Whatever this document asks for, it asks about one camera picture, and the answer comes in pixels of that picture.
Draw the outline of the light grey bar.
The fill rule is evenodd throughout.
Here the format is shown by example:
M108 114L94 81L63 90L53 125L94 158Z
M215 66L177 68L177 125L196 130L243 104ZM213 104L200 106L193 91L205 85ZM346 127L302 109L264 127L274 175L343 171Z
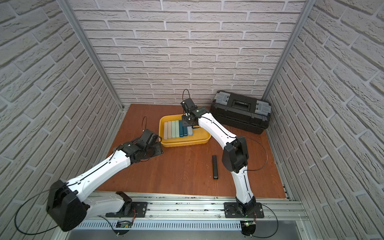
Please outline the light grey bar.
M192 136L193 135L193 127L192 126L188 126L187 127L187 131L188 131L188 136Z

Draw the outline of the light mint bar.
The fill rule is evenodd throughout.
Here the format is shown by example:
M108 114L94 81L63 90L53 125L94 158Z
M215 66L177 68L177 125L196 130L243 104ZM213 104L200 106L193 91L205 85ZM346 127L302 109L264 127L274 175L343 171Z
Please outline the light mint bar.
M175 136L176 136L176 138L180 137L179 120L175 121Z

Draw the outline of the dark teal bar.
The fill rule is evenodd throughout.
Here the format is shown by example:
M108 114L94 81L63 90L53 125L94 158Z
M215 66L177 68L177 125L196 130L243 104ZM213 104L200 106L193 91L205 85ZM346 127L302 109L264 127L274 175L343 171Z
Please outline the dark teal bar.
M184 136L184 127L182 121L179 121L179 137L182 138Z

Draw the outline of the pale green bar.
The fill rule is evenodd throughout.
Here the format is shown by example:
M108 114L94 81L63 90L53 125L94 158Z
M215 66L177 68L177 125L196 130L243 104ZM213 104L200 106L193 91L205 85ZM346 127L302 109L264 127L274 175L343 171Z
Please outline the pale green bar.
M172 138L175 139L176 137L176 121L172 121Z

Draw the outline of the long beige bar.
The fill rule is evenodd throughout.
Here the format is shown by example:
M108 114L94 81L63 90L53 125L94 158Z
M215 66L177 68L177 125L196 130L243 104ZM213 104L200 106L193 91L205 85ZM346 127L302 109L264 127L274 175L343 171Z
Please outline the long beige bar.
M168 121L167 122L167 127L168 127L168 130L167 130L167 137L168 137L168 139L172 139L173 138L173 135L172 135L172 129L173 129L173 127L172 127L172 121Z

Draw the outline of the black bar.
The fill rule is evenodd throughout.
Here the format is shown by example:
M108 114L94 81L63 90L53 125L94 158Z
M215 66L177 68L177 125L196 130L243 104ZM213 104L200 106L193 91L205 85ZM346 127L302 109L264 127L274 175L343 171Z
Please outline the black bar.
M219 174L218 174L218 163L217 163L217 156L212 156L212 164L213 164L213 179L218 180Z

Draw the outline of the short beige bar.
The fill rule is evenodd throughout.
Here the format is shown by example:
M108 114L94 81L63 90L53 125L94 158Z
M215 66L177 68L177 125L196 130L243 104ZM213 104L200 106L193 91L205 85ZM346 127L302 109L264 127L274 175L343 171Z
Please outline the short beige bar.
M164 140L168 139L168 122L164 122Z

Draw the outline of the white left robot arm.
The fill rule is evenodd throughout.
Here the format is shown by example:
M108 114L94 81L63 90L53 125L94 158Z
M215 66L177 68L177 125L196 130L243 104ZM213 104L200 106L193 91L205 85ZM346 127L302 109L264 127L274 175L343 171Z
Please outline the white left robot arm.
M56 181L49 191L47 213L64 232L98 215L134 215L132 199L123 192L98 198L90 195L121 170L163 154L162 140L156 133L144 130L139 138L117 146L109 157L85 173L65 183Z

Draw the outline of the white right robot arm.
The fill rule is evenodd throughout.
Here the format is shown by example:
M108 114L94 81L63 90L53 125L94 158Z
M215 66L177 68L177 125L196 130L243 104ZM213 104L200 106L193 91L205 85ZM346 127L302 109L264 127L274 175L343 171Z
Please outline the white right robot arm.
M222 163L231 172L236 187L238 211L246 216L256 200L251 190L248 173L248 146L244 137L238 137L222 126L204 107L197 107L191 98L183 100L184 120L191 126L207 131L222 147Z

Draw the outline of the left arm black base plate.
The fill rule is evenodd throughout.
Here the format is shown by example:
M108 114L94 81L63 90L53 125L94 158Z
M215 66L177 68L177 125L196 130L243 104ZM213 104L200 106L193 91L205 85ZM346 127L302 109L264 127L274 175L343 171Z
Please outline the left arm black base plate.
M107 218L144 218L147 212L148 202L125 203L116 213L107 213Z

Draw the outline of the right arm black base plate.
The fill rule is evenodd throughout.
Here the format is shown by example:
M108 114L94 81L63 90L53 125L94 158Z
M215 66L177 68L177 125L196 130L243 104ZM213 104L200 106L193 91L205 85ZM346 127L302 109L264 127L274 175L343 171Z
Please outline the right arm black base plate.
M242 215L238 209L238 205L235 202L226 202L224 203L225 218L227 219L263 219L265 217L264 210L261 203L256 202L256 206L247 214Z

